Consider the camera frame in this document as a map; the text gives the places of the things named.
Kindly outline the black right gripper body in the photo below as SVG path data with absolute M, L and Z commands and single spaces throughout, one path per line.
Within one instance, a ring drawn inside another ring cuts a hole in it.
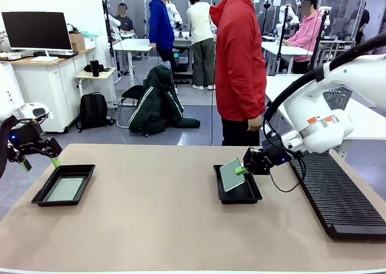
M 243 157 L 243 166 L 253 175 L 269 175 L 270 169 L 292 159 L 282 144 L 280 135 L 269 135 L 262 148 L 249 147 Z

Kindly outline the person's right hand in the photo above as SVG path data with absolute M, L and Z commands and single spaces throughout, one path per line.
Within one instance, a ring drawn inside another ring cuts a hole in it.
M 263 119 L 261 116 L 248 120 L 248 131 L 256 132 L 263 126 Z

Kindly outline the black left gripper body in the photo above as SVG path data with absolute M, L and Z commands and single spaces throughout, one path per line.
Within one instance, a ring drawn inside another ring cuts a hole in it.
M 43 139 L 40 137 L 42 132 L 41 126 L 32 122 L 12 129 L 7 150 L 8 160 L 21 163 L 27 155 L 44 155 Z

